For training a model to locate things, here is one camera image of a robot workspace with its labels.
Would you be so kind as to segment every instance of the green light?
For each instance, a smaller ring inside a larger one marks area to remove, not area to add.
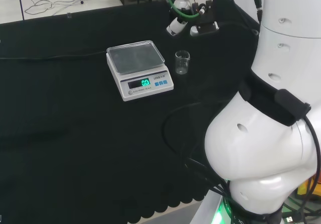
[[[223,205],[223,203],[221,203],[219,209],[215,213],[213,220],[212,220],[212,224],[225,224],[222,214],[221,214],[222,205]]]
[[[147,85],[150,85],[150,82],[149,82],[148,79],[143,79],[143,80],[141,81],[141,85],[142,85],[142,86],[147,86]]]
[[[212,224],[221,224],[223,218],[221,213],[218,211],[215,213]]]

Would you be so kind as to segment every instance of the black tablecloth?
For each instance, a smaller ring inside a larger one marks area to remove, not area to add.
[[[230,6],[221,14],[234,18]],[[95,10],[0,26],[0,56],[85,54],[152,40],[175,88],[123,102],[104,54],[0,62],[0,214],[3,223],[135,223],[154,211],[202,200],[206,185],[184,169],[161,138],[189,153],[210,119],[237,91],[256,40],[238,26],[176,38],[165,2]],[[174,54],[191,55],[175,74]],[[194,154],[202,158],[202,148]]]

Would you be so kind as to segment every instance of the green tube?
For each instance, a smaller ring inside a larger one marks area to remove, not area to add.
[[[192,18],[196,18],[196,17],[198,17],[198,16],[200,15],[199,13],[196,13],[195,15],[192,15],[192,16],[186,15],[186,14],[180,12],[180,10],[177,9],[177,8],[174,6],[172,0],[168,0],[168,1],[169,1],[170,5],[172,6],[172,8],[174,9],[174,11],[176,11],[176,12],[177,12],[180,16],[182,16],[182,17],[192,19]]]

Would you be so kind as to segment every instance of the black band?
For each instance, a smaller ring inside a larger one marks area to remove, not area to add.
[[[285,89],[277,90],[253,71],[241,83],[239,92],[257,110],[286,126],[292,126],[311,109],[309,104],[303,103]]]
[[[282,220],[282,206],[271,214],[255,214],[250,211],[246,211],[238,205],[233,205],[227,199],[223,199],[223,204],[226,212],[231,217],[230,208],[233,209],[234,223],[238,224],[280,224]]]

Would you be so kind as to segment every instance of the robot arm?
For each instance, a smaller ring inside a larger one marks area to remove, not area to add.
[[[203,14],[210,14],[212,13],[210,11],[206,12],[206,7],[208,4],[211,4],[212,0],[175,0],[174,6],[178,11],[190,15],[197,14],[197,15],[203,15]],[[215,30],[218,30],[218,25],[216,22],[211,22],[211,25],[214,23]],[[172,36],[176,36],[179,34],[187,25],[187,21],[184,17],[180,17],[178,15],[177,18],[175,18],[172,23],[167,27],[168,33],[170,33]],[[191,35],[196,36],[199,32],[195,26],[191,28]]]
[[[275,89],[311,104],[321,136],[321,0],[265,0],[252,72]],[[209,125],[205,150],[212,168],[230,180],[232,198],[256,214],[274,213],[316,172],[316,148],[303,120],[286,126],[237,93]]]

